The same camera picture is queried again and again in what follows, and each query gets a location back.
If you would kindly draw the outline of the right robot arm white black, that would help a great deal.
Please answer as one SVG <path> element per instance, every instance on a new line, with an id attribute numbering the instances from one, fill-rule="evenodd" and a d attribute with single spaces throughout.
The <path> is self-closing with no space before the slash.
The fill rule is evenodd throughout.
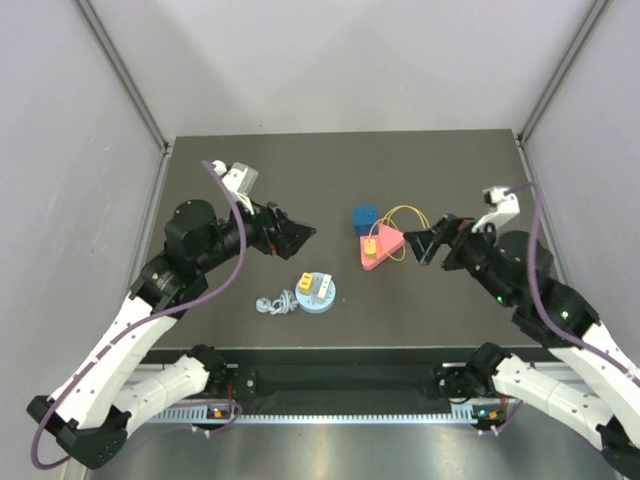
<path id="1" fill-rule="evenodd" d="M 550 274 L 552 254 L 524 231 L 498 234 L 471 218 L 442 217 L 432 228 L 404 236 L 427 265 L 441 246 L 445 271 L 470 274 L 503 307 L 519 330 L 568 366 L 590 388 L 581 392 L 515 353 L 486 342 L 466 364 L 439 368 L 449 397 L 506 396 L 572 429 L 627 479 L 639 476 L 639 369 L 621 351 L 596 310 Z"/>

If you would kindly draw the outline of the light blue round socket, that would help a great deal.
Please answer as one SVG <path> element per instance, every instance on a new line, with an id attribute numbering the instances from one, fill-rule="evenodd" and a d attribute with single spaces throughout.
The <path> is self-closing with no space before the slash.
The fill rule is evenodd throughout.
<path id="1" fill-rule="evenodd" d="M 294 293 L 300 309 L 307 313 L 320 314 L 333 305 L 337 288 L 330 274 L 305 272 L 299 279 Z"/>

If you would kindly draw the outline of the pink triangular power strip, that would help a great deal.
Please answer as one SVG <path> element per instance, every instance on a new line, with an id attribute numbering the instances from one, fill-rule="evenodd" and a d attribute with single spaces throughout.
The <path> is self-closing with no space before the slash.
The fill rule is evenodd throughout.
<path id="1" fill-rule="evenodd" d="M 374 237 L 377 243 L 377 258 L 369 260 L 362 252 L 362 243 L 366 237 Z M 377 227 L 377 232 L 371 235 L 361 236 L 360 263 L 365 271 L 371 271 L 385 260 L 402 261 L 406 255 L 405 240 L 403 233 L 395 227 L 381 224 Z"/>

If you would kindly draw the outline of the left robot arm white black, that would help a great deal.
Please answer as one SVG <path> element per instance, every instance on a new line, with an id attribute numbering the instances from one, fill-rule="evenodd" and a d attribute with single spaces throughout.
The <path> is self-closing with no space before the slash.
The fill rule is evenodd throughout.
<path id="1" fill-rule="evenodd" d="M 49 432 L 67 458 L 95 470 L 109 463 L 152 417 L 192 396 L 225 393 L 225 360 L 197 345 L 174 364 L 129 387 L 151 347 L 184 314 L 213 298 L 207 274 L 248 248 L 284 260 L 296 255 L 314 227 L 291 220 L 277 205 L 234 204 L 217 218 L 205 200 L 180 204 L 165 225 L 164 247 L 141 270 L 107 332 L 82 366 L 49 396 L 27 407 L 36 432 Z"/>

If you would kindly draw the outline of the yellow plug adapter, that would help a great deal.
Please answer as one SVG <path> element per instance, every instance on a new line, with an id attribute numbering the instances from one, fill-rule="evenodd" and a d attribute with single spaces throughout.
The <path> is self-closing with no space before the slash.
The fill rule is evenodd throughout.
<path id="1" fill-rule="evenodd" d="M 314 283 L 314 275 L 312 272 L 304 272 L 298 280 L 297 289 L 302 295 L 310 295 L 312 293 Z"/>

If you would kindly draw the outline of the white square charger plug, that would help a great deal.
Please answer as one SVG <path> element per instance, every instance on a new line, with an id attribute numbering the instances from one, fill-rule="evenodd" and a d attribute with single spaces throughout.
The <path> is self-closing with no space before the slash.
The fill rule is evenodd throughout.
<path id="1" fill-rule="evenodd" d="M 323 303 L 328 295 L 331 287 L 332 276 L 330 274 L 322 274 L 318 283 L 316 297 L 319 302 Z"/>

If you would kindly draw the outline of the blue cube plug adapter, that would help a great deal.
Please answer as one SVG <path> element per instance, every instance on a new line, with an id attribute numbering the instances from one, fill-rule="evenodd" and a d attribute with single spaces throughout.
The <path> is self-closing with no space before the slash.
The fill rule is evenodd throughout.
<path id="1" fill-rule="evenodd" d="M 378 212 L 374 204 L 357 205 L 352 210 L 352 223 L 357 237 L 368 235 L 377 220 Z"/>

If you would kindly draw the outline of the yellow charger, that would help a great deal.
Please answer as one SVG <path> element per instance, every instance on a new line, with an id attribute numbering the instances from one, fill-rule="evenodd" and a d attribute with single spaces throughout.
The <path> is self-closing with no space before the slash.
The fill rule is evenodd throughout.
<path id="1" fill-rule="evenodd" d="M 377 258 L 377 243 L 374 237 L 366 237 L 362 243 L 362 252 L 369 260 Z"/>

